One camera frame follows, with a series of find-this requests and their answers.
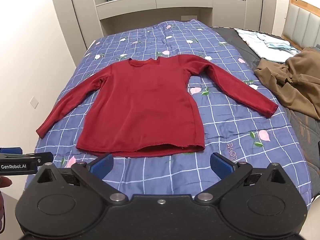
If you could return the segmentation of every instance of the dark gray blanket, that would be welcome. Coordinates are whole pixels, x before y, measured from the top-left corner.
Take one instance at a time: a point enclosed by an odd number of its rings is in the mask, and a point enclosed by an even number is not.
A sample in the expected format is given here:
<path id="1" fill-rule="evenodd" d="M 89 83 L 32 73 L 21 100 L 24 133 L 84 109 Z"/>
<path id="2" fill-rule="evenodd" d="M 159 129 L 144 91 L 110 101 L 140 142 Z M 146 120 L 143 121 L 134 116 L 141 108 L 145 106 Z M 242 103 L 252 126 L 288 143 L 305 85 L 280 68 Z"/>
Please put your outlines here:
<path id="1" fill-rule="evenodd" d="M 260 62 L 260 57 L 239 37 L 234 29 L 212 28 L 219 33 L 223 39 L 233 45 L 252 70 L 255 70 Z M 320 122 L 305 114 L 292 111 L 284 107 L 288 119 L 295 131 L 303 150 L 304 157 L 309 167 L 311 178 L 312 197 L 320 193 Z"/>

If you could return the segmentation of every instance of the blue gripper pad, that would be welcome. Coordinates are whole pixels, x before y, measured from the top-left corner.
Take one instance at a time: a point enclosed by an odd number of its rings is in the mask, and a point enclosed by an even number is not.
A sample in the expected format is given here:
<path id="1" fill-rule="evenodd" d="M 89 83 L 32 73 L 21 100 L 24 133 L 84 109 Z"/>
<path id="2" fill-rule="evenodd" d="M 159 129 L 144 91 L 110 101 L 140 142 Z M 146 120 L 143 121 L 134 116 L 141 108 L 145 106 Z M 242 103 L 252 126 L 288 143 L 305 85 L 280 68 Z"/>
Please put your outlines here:
<path id="1" fill-rule="evenodd" d="M 6 154 L 22 154 L 22 149 L 21 149 L 20 147 L 0 148 L 0 153 L 6 153 Z"/>
<path id="2" fill-rule="evenodd" d="M 103 179 L 113 168 L 113 156 L 100 156 L 86 165 L 86 168 L 99 179 Z"/>
<path id="3" fill-rule="evenodd" d="M 219 153 L 212 153 L 210 156 L 210 166 L 220 179 L 225 178 L 235 171 L 237 165 Z"/>

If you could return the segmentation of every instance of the bed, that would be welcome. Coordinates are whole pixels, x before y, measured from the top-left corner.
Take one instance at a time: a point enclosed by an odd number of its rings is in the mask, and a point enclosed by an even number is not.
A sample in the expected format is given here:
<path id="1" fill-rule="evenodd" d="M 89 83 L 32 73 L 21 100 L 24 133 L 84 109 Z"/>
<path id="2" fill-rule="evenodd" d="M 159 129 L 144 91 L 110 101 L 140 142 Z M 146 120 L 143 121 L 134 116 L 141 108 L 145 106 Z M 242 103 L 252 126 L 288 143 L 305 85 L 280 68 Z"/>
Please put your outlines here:
<path id="1" fill-rule="evenodd" d="M 255 70 L 259 65 L 261 58 L 237 35 L 234 29 L 230 28 L 212 28 L 218 32 L 228 43 L 232 44 L 243 56 L 252 70 Z M 320 192 L 320 123 L 310 116 L 292 111 L 286 107 L 284 110 L 290 121 L 290 124 L 295 131 L 302 153 L 306 159 L 310 180 L 311 180 L 311 195 L 312 198 Z"/>
<path id="2" fill-rule="evenodd" d="M 204 57 L 248 85 L 256 85 L 260 93 L 279 105 L 232 43 L 196 20 L 185 23 L 166 21 L 94 41 L 58 100 L 85 78 L 113 62 L 129 57 L 144 60 L 176 54 Z M 133 194 L 195 196 L 220 180 L 210 169 L 209 162 L 211 153 L 219 152 L 233 162 L 247 161 L 253 167 L 265 168 L 271 162 L 280 163 L 306 205 L 310 205 L 308 165 L 283 108 L 279 107 L 267 119 L 224 95 L 205 74 L 191 77 L 187 89 L 198 105 L 204 124 L 205 150 L 153 158 L 115 157 L 113 170 L 104 178 L 106 183 L 129 198 Z M 75 146 L 84 117 L 97 93 L 90 94 L 80 106 L 56 123 L 38 141 L 35 152 L 51 151 L 57 167 L 67 167 L 71 159 L 93 160 L 94 156 L 78 151 Z M 28 176 L 26 187 L 31 179 L 32 175 Z"/>

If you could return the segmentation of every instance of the red long-sleeve shirt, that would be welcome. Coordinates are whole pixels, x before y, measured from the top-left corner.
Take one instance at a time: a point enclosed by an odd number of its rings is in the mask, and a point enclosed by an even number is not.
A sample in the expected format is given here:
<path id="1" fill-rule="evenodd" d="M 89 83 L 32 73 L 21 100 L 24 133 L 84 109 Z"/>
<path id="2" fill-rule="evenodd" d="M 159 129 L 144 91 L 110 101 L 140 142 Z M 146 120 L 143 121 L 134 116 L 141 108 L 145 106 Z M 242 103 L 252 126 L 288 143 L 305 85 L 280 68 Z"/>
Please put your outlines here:
<path id="1" fill-rule="evenodd" d="M 113 63 L 69 91 L 36 131 L 47 131 L 90 91 L 99 94 L 76 147 L 95 155 L 153 157 L 204 150 L 199 110 L 186 86 L 205 71 L 229 97 L 271 117 L 278 105 L 215 64 L 195 55 Z"/>

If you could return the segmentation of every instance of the brown clothing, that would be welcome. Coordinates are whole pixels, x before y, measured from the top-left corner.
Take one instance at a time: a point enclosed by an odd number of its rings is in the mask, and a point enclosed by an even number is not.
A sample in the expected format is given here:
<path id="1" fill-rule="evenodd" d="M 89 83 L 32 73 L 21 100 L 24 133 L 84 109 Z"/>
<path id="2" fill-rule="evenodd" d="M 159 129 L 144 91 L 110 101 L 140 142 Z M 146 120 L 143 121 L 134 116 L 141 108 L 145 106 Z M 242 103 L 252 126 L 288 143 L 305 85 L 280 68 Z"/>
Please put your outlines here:
<path id="1" fill-rule="evenodd" d="M 261 59 L 254 71 L 279 102 L 320 119 L 320 52 L 307 47 L 284 64 Z"/>

